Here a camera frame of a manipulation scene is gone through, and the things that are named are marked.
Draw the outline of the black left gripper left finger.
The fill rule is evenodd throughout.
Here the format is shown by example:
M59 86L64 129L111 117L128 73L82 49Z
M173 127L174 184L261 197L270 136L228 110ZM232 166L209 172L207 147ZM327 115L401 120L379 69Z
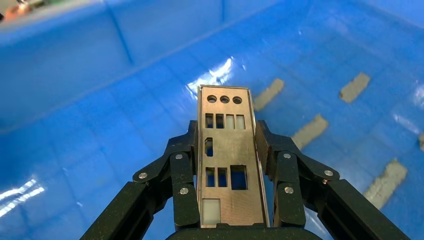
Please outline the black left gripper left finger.
M191 120L187 133L170 138L162 156L133 175L81 239L141 240L168 199L173 200L175 227L169 240L181 239L180 231L200 228L194 185L197 143L198 122Z

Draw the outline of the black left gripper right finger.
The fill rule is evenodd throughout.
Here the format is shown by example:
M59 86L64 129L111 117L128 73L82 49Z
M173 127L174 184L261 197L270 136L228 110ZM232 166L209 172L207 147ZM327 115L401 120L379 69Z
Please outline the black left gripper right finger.
M256 122L255 142L273 183L273 226L304 229L305 209L336 240L405 240L407 235L333 168L304 155L294 141Z

